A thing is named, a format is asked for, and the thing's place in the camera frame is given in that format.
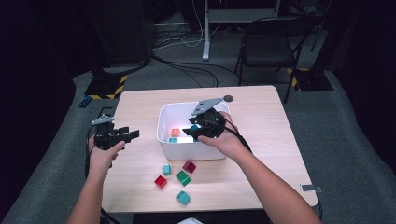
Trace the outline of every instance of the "wooden table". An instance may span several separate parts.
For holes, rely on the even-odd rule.
[[[113,161],[105,181],[103,207],[107,212],[191,212],[262,208],[246,177],[229,158],[194,161],[190,184],[183,187],[176,178],[184,161],[169,161],[157,140],[161,107],[166,104],[199,102],[232,95],[227,103],[233,123],[249,143],[254,155],[296,189],[311,205],[315,192],[301,191],[309,185],[300,150],[294,139],[283,105],[272,86],[224,87],[157,91],[126,91],[115,113],[116,128],[140,130],[140,137],[127,144]],[[160,189],[154,180],[169,163],[172,175]],[[184,190],[191,196],[187,205],[176,196]]]

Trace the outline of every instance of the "human arm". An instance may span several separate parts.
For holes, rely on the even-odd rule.
[[[230,115],[220,113],[230,121],[227,122],[227,128],[236,131],[230,124]],[[233,133],[224,130],[217,138],[199,136],[198,140],[218,148],[240,166],[274,223],[320,223],[314,210],[303,197],[250,153]]]
[[[109,150],[102,150],[95,147],[93,138],[90,138],[89,148],[92,149],[90,171],[67,223],[97,224],[100,222],[103,185],[108,168],[124,147],[125,142],[121,141]]]

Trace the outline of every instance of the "red cube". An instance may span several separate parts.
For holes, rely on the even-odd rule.
[[[186,161],[186,163],[183,166],[183,169],[187,172],[189,172],[190,174],[192,174],[192,172],[194,172],[196,166],[194,163],[192,163],[192,161]]]
[[[161,175],[158,176],[158,178],[157,178],[154,182],[155,182],[155,184],[156,184],[158,187],[160,187],[160,189],[162,189],[163,186],[165,186],[166,183],[167,183],[166,179],[165,179],[163,176],[161,176]]]
[[[172,137],[180,137],[180,129],[172,129]]]

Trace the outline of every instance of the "white plastic bin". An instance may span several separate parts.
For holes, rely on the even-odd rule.
[[[193,117],[191,113],[197,105],[198,102],[188,102],[164,105],[161,108],[157,138],[163,148],[166,159],[171,161],[198,161],[225,158],[215,147],[201,142],[194,142],[191,136],[183,132],[183,129],[192,126],[189,119]],[[214,108],[217,111],[230,113],[229,107],[223,102],[215,105]],[[180,129],[177,143],[169,142],[169,139],[172,138],[172,129]]]

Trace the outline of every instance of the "human hand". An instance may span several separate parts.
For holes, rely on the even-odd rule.
[[[120,141],[114,147],[111,147],[108,150],[102,150],[94,145],[93,137],[91,137],[89,141],[89,149],[91,151],[91,155],[90,171],[88,173],[88,178],[105,181],[111,162],[117,158],[119,152],[123,150],[124,147],[125,142]]]
[[[236,132],[236,126],[233,126],[233,120],[231,116],[223,111],[220,111],[220,114],[228,121],[226,121],[226,128],[231,129]],[[248,149],[244,147],[239,138],[235,136],[235,134],[231,133],[228,130],[224,130],[224,132],[217,138],[210,138],[203,135],[198,136],[198,141],[210,145],[212,147],[216,147],[222,154],[227,157],[235,160],[241,153],[248,152]]]

